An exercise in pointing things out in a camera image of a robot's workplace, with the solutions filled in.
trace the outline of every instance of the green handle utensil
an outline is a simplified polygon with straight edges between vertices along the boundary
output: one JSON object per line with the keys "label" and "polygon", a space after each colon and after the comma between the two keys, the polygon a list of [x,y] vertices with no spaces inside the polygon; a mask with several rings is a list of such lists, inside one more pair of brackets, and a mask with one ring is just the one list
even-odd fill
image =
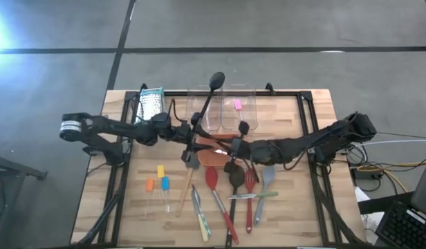
{"label": "green handle utensil", "polygon": [[235,194],[230,197],[228,197],[229,200],[232,199],[250,199],[250,198],[257,198],[257,197],[269,197],[269,196],[277,196],[279,195],[278,191],[274,192],[265,192],[260,194]]}

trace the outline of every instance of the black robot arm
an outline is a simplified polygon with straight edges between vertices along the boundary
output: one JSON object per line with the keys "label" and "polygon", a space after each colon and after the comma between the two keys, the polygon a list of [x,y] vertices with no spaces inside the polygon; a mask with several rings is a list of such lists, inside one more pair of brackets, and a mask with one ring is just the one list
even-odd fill
{"label": "black robot arm", "polygon": [[308,149],[313,148],[315,160],[328,164],[335,158],[338,150],[348,147],[352,142],[372,139],[376,129],[367,115],[353,113],[343,120],[299,138],[274,140],[242,141],[237,158],[250,159],[262,165],[289,163]]}

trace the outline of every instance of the knife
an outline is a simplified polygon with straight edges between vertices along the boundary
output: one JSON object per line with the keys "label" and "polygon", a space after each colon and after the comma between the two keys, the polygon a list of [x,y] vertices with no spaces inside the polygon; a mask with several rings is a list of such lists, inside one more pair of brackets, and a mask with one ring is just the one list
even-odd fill
{"label": "knife", "polygon": [[201,198],[199,193],[192,184],[192,201],[194,212],[198,217],[199,227],[201,228],[202,239],[204,242],[208,241],[208,238],[211,236],[210,229],[208,228],[207,221],[205,220],[204,213],[201,209]]}
{"label": "knife", "polygon": [[269,197],[269,196],[277,196],[279,195],[278,191],[274,192],[265,192],[260,194],[235,194],[230,197],[228,197],[229,200],[232,199],[250,199],[250,198],[256,198],[256,197]]}

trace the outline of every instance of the pink object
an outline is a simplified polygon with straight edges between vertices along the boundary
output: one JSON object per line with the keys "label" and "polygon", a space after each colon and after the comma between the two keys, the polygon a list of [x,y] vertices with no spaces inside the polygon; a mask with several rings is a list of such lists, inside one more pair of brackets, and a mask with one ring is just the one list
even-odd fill
{"label": "pink object", "polygon": [[242,110],[242,105],[240,100],[234,100],[234,109],[236,111]]}

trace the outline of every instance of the yellow cable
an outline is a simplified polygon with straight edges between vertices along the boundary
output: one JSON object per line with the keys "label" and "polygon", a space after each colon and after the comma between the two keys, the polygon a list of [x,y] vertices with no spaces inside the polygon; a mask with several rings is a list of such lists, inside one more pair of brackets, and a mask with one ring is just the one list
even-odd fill
{"label": "yellow cable", "polygon": [[375,167],[375,169],[364,169],[364,166],[359,166],[356,169],[359,172],[384,172],[384,174],[387,174],[388,176],[392,177],[392,179],[395,180],[395,182],[397,182],[399,184],[399,186],[404,190],[405,193],[408,192],[407,188],[402,184],[402,182],[399,181],[399,179],[397,177],[394,176],[394,174],[392,174],[390,171],[388,171],[387,169],[393,166],[389,166],[386,168],[379,168],[377,166],[370,166],[370,167]]}
{"label": "yellow cable", "polygon": [[390,173],[386,169],[384,169],[383,171],[384,171],[385,174],[387,174],[388,176],[392,177],[400,185],[400,187],[404,190],[405,193],[408,192],[407,188],[392,173]]}
{"label": "yellow cable", "polygon": [[399,165],[399,166],[413,167],[413,166],[426,165],[426,163],[422,163],[422,162],[418,162],[418,163],[401,163],[401,164],[397,164],[397,165]]}

